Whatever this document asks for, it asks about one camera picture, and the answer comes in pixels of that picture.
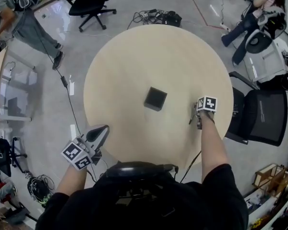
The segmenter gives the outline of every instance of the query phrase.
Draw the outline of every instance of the sneaker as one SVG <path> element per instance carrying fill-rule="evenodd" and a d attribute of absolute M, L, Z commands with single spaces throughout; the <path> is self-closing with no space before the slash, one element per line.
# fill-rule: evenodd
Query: sneaker
<path fill-rule="evenodd" d="M 54 58 L 54 63 L 52 66 L 53 70 L 56 70 L 61 66 L 61 62 L 62 62 L 63 58 L 64 58 L 64 53 L 62 51 L 60 51 L 59 55 Z"/>
<path fill-rule="evenodd" d="M 61 49 L 63 49 L 63 45 L 58 43 L 55 48 L 61 51 Z"/>

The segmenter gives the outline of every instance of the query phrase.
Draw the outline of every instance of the shoe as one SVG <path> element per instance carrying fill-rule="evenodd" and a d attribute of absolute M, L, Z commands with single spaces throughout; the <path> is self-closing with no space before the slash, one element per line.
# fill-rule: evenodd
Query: shoe
<path fill-rule="evenodd" d="M 237 66 L 238 66 L 234 61 L 232 61 L 232 65 L 233 65 L 234 67 L 237 67 Z"/>
<path fill-rule="evenodd" d="M 58 43 L 55 48 L 61 51 L 61 49 L 63 49 L 63 45 Z"/>
<path fill-rule="evenodd" d="M 226 34 L 225 34 L 225 33 L 222 33 L 221 41 L 222 41 L 222 43 L 223 43 L 223 45 L 224 45 L 225 47 L 228 47 L 228 45 L 226 46 L 225 43 L 224 43 L 224 41 L 223 41 L 223 37 L 224 37 L 224 36 L 226 36 Z"/>
<path fill-rule="evenodd" d="M 61 66 L 61 62 L 62 62 L 63 58 L 64 58 L 64 53 L 62 51 L 60 51 L 59 55 L 54 58 L 54 63 L 52 66 L 53 70 L 59 69 L 59 67 Z"/>

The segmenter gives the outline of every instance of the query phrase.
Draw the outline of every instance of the black cube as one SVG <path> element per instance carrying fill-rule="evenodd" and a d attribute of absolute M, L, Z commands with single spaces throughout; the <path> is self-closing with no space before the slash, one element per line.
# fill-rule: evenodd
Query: black cube
<path fill-rule="evenodd" d="M 159 112 L 164 104 L 167 93 L 150 87 L 144 106 Z"/>

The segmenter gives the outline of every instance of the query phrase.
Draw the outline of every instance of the blue jeans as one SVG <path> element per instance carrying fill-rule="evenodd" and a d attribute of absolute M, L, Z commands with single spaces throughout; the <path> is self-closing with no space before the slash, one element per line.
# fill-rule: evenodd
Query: blue jeans
<path fill-rule="evenodd" d="M 257 19 L 255 16 L 250 13 L 245 16 L 243 21 L 241 21 L 234 30 L 232 30 L 230 33 L 228 33 L 225 36 L 222 36 L 222 42 L 225 47 L 230 45 L 232 41 L 234 41 L 238 36 L 240 36 L 243 32 L 247 31 L 248 33 L 244 37 L 244 40 L 237 48 L 236 52 L 232 56 L 232 61 L 236 63 L 237 65 L 243 60 L 243 58 L 246 55 L 246 49 L 245 49 L 245 43 L 248 39 L 249 35 L 256 29 L 258 29 L 259 26 L 257 24 Z"/>

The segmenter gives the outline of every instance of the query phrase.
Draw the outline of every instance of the chair base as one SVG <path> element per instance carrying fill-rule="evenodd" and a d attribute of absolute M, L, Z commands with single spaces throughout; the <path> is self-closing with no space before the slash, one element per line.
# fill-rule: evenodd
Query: chair base
<path fill-rule="evenodd" d="M 12 160 L 12 166 L 14 168 L 18 167 L 18 169 L 21 171 L 21 173 L 25 173 L 25 171 L 22 170 L 22 168 L 20 167 L 20 164 L 18 163 L 17 161 L 17 158 L 19 157 L 24 157 L 24 158 L 27 158 L 28 156 L 26 154 L 19 154 L 19 155 L 16 155 L 15 154 L 15 141 L 18 140 L 16 137 L 13 137 L 12 139 L 12 147 L 11 147 L 11 150 L 10 150 L 10 159 Z"/>
<path fill-rule="evenodd" d="M 112 10 L 101 10 L 98 14 L 102 14 L 102 13 L 109 13 L 109 12 L 112 12 L 113 14 L 116 14 L 117 11 L 116 9 L 112 9 Z M 103 30 L 106 30 L 106 26 L 103 25 L 103 23 L 101 22 L 100 18 L 98 17 L 98 15 L 96 15 L 95 13 L 94 14 L 89 14 L 88 17 L 86 17 L 86 19 L 81 23 L 81 25 L 79 26 L 79 31 L 80 32 L 83 32 L 83 29 L 82 27 L 91 19 L 95 17 L 98 21 L 98 23 L 101 25 L 102 29 Z"/>

